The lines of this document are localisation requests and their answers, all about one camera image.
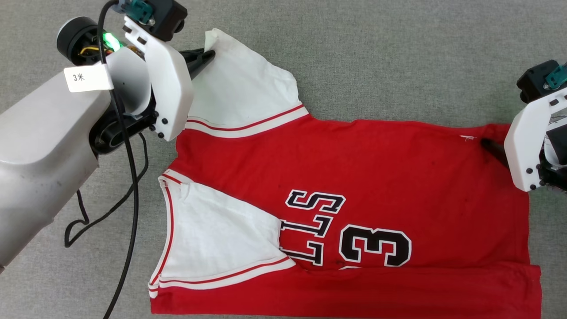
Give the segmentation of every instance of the gray fabric surface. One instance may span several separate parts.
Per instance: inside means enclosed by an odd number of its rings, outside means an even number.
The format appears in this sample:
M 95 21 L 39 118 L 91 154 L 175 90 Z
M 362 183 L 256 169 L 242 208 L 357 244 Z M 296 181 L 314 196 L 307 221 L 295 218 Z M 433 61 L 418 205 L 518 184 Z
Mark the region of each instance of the gray fabric surface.
M 523 71 L 550 58 L 567 60 L 564 0 L 181 3 L 189 17 L 175 48 L 200 48 L 204 32 L 220 28 L 291 71 L 301 100 L 321 119 L 458 127 L 510 122 L 523 107 L 515 87 Z M 59 27 L 78 15 L 97 17 L 102 4 L 2 0 L 1 111 L 69 66 L 55 47 Z M 120 21 L 112 14 L 107 29 L 121 33 Z M 162 318 L 150 314 L 146 284 L 165 242 L 156 178 L 176 153 L 173 143 L 147 136 L 150 168 L 140 183 L 137 246 L 113 318 Z M 142 166 L 138 138 L 133 145 Z M 91 217 L 110 208 L 129 183 L 123 149 L 101 158 L 82 188 Z M 65 226 L 79 216 L 74 198 L 0 276 L 0 317 L 102 317 L 125 259 L 132 201 L 66 249 Z M 567 196 L 533 192 L 530 219 L 532 262 L 543 271 L 543 318 L 565 318 Z

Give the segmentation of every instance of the black wire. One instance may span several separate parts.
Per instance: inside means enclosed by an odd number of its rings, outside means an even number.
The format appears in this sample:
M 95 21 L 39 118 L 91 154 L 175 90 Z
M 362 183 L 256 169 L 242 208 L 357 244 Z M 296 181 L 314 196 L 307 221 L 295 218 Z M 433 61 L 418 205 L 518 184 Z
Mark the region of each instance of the black wire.
M 140 174 L 138 175 L 138 181 L 140 181 L 143 176 L 146 174 L 147 172 L 147 168 L 148 168 L 148 164 L 149 164 L 149 160 L 148 160 L 148 156 L 147 156 L 147 143 L 146 143 L 146 139 L 144 138 L 142 133 L 138 134 L 140 136 L 140 138 L 142 139 L 142 143 L 143 143 L 143 155 L 144 155 L 144 167 L 142 169 L 142 171 L 140 172 Z M 93 221 L 92 223 L 90 223 L 89 218 L 88 218 L 88 214 L 87 211 L 84 208 L 84 204 L 83 204 L 83 197 L 81 196 L 81 191 L 77 191 L 77 200 L 79 202 L 79 208 L 81 209 L 81 214 L 83 215 L 83 219 L 77 219 L 73 222 L 71 222 L 67 228 L 65 229 L 65 247 L 69 248 L 71 247 L 72 244 L 75 243 L 75 241 L 77 241 L 77 239 L 79 239 L 79 237 L 85 233 L 87 230 L 89 230 L 91 227 L 93 227 L 94 225 L 100 223 L 101 221 L 105 220 L 108 216 L 110 216 L 112 213 L 114 213 L 115 210 L 117 210 L 120 206 L 122 206 L 122 204 L 124 204 L 125 201 L 128 200 L 128 198 L 130 197 L 130 195 L 132 194 L 132 192 L 134 191 L 134 185 L 130 186 L 130 189 L 128 189 L 128 192 L 126 192 L 126 195 L 124 195 L 124 197 L 122 197 L 122 199 L 120 199 L 106 214 L 104 214 L 102 217 L 98 218 L 97 220 Z M 77 224 L 83 224 L 86 225 L 86 227 L 82 228 L 81 230 L 79 230 L 76 235 L 69 240 L 69 236 L 71 235 L 71 231 L 73 230 L 73 227 Z
M 99 16 L 99 24 L 97 27 L 97 36 L 99 41 L 99 54 L 100 60 L 102 64 L 106 64 L 106 53 L 103 47 L 103 29 L 104 29 L 104 19 L 106 18 L 106 14 L 108 10 L 113 6 L 117 5 L 118 0 L 110 0 L 108 1 L 100 11 Z M 128 131 L 126 129 L 126 125 L 124 124 L 124 105 L 122 105 L 121 100 L 116 95 L 114 90 L 110 90 L 110 95 L 112 98 L 112 104 L 115 107 L 116 116 L 118 118 L 118 123 L 120 128 L 122 129 L 122 137 L 124 139 L 124 146 L 126 147 L 126 152 L 128 154 L 128 162 L 130 163 L 130 172 L 132 174 L 132 186 L 134 187 L 134 214 L 132 218 L 132 232 L 130 234 L 130 245 L 128 246 L 128 252 L 126 254 L 126 261 L 124 262 L 124 268 L 122 269 L 122 275 L 120 276 L 120 280 L 116 287 L 116 291 L 114 292 L 114 296 L 112 296 L 112 300 L 108 305 L 107 311 L 104 314 L 104 319 L 109 319 L 116 302 L 118 301 L 118 297 L 120 296 L 120 292 L 122 291 L 122 287 L 124 286 L 124 281 L 126 280 L 126 275 L 128 274 L 128 268 L 130 267 L 130 262 L 132 261 L 132 252 L 134 251 L 134 243 L 136 241 L 136 231 L 138 228 L 138 207 L 139 207 L 139 195 L 138 195 L 138 181 L 136 176 L 136 163 L 134 162 L 134 154 L 132 153 L 132 146 L 130 144 Z

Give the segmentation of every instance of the small white tag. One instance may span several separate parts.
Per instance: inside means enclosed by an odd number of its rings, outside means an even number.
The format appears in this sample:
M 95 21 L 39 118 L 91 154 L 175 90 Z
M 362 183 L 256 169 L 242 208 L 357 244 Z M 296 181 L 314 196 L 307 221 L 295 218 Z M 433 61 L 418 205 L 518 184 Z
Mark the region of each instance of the small white tag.
M 71 92 L 114 89 L 106 64 L 65 68 L 63 73 Z
M 468 141 L 468 140 L 474 140 L 476 137 L 474 136 L 467 136 L 467 135 L 459 135 L 460 137 L 464 137 L 464 141 Z

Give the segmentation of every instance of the red basketball jersey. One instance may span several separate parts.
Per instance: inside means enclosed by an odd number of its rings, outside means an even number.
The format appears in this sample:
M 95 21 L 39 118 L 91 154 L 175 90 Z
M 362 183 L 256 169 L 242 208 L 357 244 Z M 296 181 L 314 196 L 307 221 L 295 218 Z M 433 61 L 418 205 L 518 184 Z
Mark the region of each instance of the red basketball jersey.
M 528 196 L 480 145 L 507 125 L 318 120 L 290 73 L 219 30 L 206 46 L 160 179 L 153 312 L 540 317 Z

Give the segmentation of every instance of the red stripe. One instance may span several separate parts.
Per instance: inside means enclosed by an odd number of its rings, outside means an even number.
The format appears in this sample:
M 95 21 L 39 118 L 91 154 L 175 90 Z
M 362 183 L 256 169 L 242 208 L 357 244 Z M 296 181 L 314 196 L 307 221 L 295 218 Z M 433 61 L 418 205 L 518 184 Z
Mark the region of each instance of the red stripe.
M 181 182 L 180 182 L 178 179 L 176 179 L 176 178 L 173 178 L 173 177 L 171 177 L 171 176 L 169 176 L 169 175 L 167 175 L 167 174 L 162 174 L 162 176 L 165 177 L 165 178 L 168 178 L 168 179 L 172 180 L 173 182 L 176 182 L 176 183 L 179 184 L 179 185 L 181 185 Z
M 163 266 L 166 265 L 166 260 L 167 260 L 167 256 L 169 256 L 170 254 L 170 250 L 171 250 L 171 242 L 174 240 L 174 205 L 173 205 L 173 201 L 171 199 L 171 193 L 170 193 L 170 189 L 169 187 L 166 187 L 166 192 L 167 192 L 167 197 L 170 201 L 170 241 L 167 243 L 167 250 L 166 250 L 166 255 L 165 257 L 163 257 L 163 261 L 161 266 L 159 266 L 159 270 L 158 273 L 156 274 L 154 280 L 151 281 L 150 284 L 154 284 L 155 281 L 158 279 L 159 275 L 162 273 L 163 270 Z
M 223 280 L 223 279 L 227 279 L 227 278 L 231 278 L 231 277 L 241 275 L 245 272 L 249 272 L 249 271 L 252 271 L 254 269 L 258 269 L 258 268 L 262 268 L 262 267 L 266 267 L 266 266 L 277 265 L 277 264 L 282 263 L 282 262 L 284 262 L 288 259 L 289 259 L 288 257 L 284 257 L 284 258 L 280 259 L 279 261 L 275 261 L 273 263 L 267 263 L 267 264 L 263 264 L 263 265 L 254 266 L 252 268 L 248 268 L 248 269 L 236 272 L 236 273 L 231 274 L 231 275 L 226 275 L 226 276 L 215 278 L 215 279 L 203 280 L 203 281 L 200 281 L 200 282 L 184 282 L 182 280 L 167 280 L 167 281 L 160 281 L 160 283 L 176 282 L 176 283 L 185 283 L 185 284 L 206 284 L 206 283 L 211 283 L 211 282 L 217 282 L 217 281 L 220 281 L 220 280 Z
M 212 127 L 212 126 L 207 125 L 207 124 L 205 124 L 205 123 L 203 123 L 203 122 L 201 122 L 201 121 L 198 121 L 198 120 L 187 120 L 187 123 L 198 123 L 198 124 L 201 124 L 201 125 L 204 125 L 204 126 L 210 128 L 210 129 L 213 129 L 213 130 L 215 130 L 215 131 L 240 131 L 240 130 L 242 130 L 242 129 L 247 129 L 247 128 L 250 128 L 250 127 L 253 127 L 253 126 L 256 126 L 256 125 L 265 123 L 265 122 L 267 122 L 267 121 L 271 121 L 271 120 L 276 119 L 276 118 L 278 118 L 278 117 L 280 117 L 280 116 L 284 116 L 284 115 L 286 115 L 286 114 L 288 114 L 288 113 L 291 113 L 291 112 L 293 112 L 293 111 L 296 111 L 296 110 L 298 110 L 298 109 L 300 109 L 300 108 L 302 108 L 302 107 L 303 107 L 303 105 L 300 105 L 300 106 L 298 106 L 298 107 L 294 107 L 294 108 L 292 108 L 292 109 L 290 109 L 290 110 L 287 110 L 287 111 L 285 111 L 285 112 L 283 112 L 283 113 L 280 113 L 280 114 L 278 114 L 278 115 L 274 115 L 274 116 L 269 117 L 269 118 L 267 118 L 267 119 L 264 119 L 264 120 L 262 120 L 262 121 L 258 121 L 258 122 L 256 122 L 256 123 L 252 123 L 252 124 L 250 124 L 250 125 L 246 125 L 246 126 L 243 126 L 243 127 L 237 127 L 237 128 Z

